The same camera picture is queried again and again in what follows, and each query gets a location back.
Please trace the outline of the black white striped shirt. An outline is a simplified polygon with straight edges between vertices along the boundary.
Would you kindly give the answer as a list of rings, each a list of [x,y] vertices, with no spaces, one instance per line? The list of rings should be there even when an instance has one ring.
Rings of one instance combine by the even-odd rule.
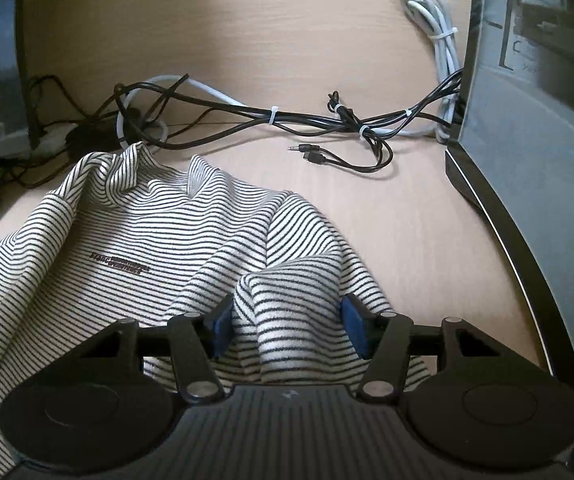
[[[0,240],[0,404],[26,378],[121,318],[163,326],[232,300],[215,370],[243,382],[360,383],[342,327],[352,295],[390,310],[372,274],[307,200],[194,158],[180,171],[142,145],[85,156]],[[12,461],[0,434],[0,476]]]

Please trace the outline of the computer tower case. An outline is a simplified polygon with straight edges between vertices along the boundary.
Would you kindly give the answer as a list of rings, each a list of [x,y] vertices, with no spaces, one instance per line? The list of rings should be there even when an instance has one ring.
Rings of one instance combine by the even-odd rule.
[[[500,242],[547,368],[574,388],[574,0],[471,0],[460,100],[447,175]]]

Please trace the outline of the white power strip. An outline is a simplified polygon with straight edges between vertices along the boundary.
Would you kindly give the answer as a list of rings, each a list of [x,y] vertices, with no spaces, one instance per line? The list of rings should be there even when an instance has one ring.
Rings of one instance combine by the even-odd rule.
[[[33,158],[47,158],[62,154],[78,156],[90,150],[91,137],[89,128],[73,122],[49,127],[46,134],[40,138],[37,147],[32,149],[31,156]]]

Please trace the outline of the black monitor stand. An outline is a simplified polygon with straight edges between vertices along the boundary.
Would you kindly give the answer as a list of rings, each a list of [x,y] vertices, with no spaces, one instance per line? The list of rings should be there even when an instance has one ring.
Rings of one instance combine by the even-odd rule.
[[[36,150],[45,130],[40,125],[37,112],[31,98],[28,66],[26,65],[26,49],[24,38],[24,0],[14,0],[14,41],[16,42],[16,59],[20,79],[20,88],[24,105],[26,126],[30,148]]]

